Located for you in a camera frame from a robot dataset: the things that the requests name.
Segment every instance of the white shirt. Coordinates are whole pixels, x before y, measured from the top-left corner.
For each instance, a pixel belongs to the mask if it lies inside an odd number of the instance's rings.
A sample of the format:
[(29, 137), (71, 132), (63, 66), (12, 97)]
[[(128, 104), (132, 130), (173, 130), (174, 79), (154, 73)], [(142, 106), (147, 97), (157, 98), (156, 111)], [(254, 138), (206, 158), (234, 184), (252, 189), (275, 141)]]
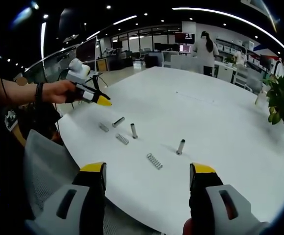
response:
[(237, 65), (245, 65), (247, 61), (247, 56), (242, 54), (240, 51), (237, 51), (234, 56), (237, 58), (236, 64)]
[(203, 66), (214, 67), (215, 58), (214, 55), (219, 55), (217, 45), (214, 44), (214, 49), (209, 52), (206, 47), (207, 39), (206, 37), (200, 38), (197, 42), (194, 43), (193, 50), (197, 51), (197, 58)]

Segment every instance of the gray floor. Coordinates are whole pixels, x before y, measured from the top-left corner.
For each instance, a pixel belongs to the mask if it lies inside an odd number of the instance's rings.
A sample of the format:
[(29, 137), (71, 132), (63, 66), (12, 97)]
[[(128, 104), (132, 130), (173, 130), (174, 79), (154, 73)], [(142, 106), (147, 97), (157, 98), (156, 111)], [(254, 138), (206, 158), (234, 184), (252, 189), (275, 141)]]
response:
[[(108, 86), (111, 86), (145, 69), (146, 69), (145, 65), (143, 65), (142, 61), (134, 61), (133, 66), (131, 67), (127, 67), (122, 70), (103, 72), (103, 74), (100, 75), (100, 77), (107, 83)], [(88, 85), (90, 87), (94, 87), (92, 82), (89, 82)], [(104, 91), (104, 89), (106, 88), (105, 83), (101, 79), (98, 80), (98, 85), (102, 91)], [(79, 101), (73, 102), (74, 107), (77, 107), (79, 104), (80, 104)], [(57, 105), (57, 110), (60, 112), (61, 115), (69, 113), (72, 109), (73, 108), (71, 104), (58, 104)]]

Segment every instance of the white table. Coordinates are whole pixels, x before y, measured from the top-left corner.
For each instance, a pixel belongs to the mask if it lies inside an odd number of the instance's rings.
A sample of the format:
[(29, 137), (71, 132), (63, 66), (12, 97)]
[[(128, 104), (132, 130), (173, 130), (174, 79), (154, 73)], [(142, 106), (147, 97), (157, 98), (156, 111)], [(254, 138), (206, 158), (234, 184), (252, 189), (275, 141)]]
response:
[(236, 72), (236, 70), (237, 70), (236, 67), (229, 66), (228, 64), (226, 64), (226, 63), (224, 63), (224, 62), (221, 62), (221, 61), (218, 61), (218, 60), (215, 60), (215, 65), (226, 67), (227, 69), (233, 70), (233, 71), (235, 71), (235, 72)]
[[(112, 106), (83, 104), (60, 121), (61, 136), (79, 167), (107, 163), (106, 197), (136, 220), (166, 234), (182, 234), (190, 218), (189, 164), (216, 169), (271, 221), (284, 205), (284, 156), (266, 131), (256, 96), (193, 72), (154, 67), (108, 87)], [(117, 128), (111, 123), (124, 116)], [(103, 132), (98, 123), (109, 128)], [(131, 137), (135, 123), (138, 139)], [(129, 139), (124, 145), (115, 138)], [(175, 151), (181, 139), (183, 154)], [(146, 158), (162, 162), (157, 170)]]

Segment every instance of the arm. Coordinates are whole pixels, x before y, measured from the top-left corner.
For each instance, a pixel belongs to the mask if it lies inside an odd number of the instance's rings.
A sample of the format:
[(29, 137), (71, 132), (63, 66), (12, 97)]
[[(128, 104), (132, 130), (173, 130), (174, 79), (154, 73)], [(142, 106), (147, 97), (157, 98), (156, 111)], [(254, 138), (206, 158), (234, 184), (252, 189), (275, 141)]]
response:
[(217, 44), (214, 43), (214, 55), (219, 55)]
[(193, 51), (197, 52), (197, 43), (194, 43), (194, 45), (193, 45)]
[[(22, 105), (35, 101), (36, 84), (27, 84), (19, 86), (15, 82), (0, 79), (0, 104)], [(43, 85), (42, 100), (52, 103), (64, 103), (66, 101), (66, 92), (75, 91), (75, 86), (67, 81), (59, 81), (54, 83), (46, 83)]]

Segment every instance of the potted plant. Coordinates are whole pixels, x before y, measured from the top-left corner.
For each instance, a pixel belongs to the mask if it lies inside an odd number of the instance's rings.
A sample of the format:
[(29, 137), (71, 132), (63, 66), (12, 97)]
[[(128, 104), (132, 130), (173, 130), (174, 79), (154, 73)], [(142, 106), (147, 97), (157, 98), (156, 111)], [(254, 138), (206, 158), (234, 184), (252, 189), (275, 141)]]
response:
[(271, 87), (267, 93), (270, 111), (268, 121), (272, 125), (282, 124), (281, 120), (284, 123), (284, 76), (279, 78), (271, 76), (264, 82)]
[(235, 59), (232, 55), (226, 57), (224, 61), (228, 63), (229, 66), (233, 66), (233, 64), (235, 63)]

